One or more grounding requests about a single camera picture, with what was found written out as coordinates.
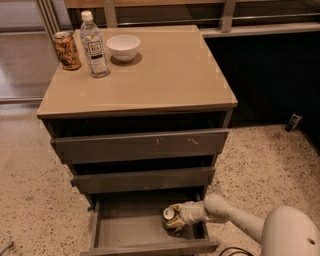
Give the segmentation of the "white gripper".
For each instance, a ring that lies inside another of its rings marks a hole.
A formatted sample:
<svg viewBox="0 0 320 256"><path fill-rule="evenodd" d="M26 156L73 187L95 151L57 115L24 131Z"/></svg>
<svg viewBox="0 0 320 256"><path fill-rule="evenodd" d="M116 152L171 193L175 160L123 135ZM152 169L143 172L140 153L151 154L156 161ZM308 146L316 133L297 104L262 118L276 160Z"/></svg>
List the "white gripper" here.
<svg viewBox="0 0 320 256"><path fill-rule="evenodd" d="M186 224L193 225L208 219L208 214L205 210L203 201L188 201L183 204L176 203L170 205L170 208L176 212L180 212L180 216L176 216L172 220L166 222L166 227L170 230L179 231Z"/></svg>

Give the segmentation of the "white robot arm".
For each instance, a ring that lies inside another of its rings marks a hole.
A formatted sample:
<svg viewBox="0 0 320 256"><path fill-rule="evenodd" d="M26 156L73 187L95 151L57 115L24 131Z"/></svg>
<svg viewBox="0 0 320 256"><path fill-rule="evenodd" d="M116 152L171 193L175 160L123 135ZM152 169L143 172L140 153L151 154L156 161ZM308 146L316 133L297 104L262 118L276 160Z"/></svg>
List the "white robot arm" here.
<svg viewBox="0 0 320 256"><path fill-rule="evenodd" d="M261 245L261 256L320 256L320 230L302 211L280 206L265 219L237 208L218 194L163 210L164 226L175 231L199 222L231 222Z"/></svg>

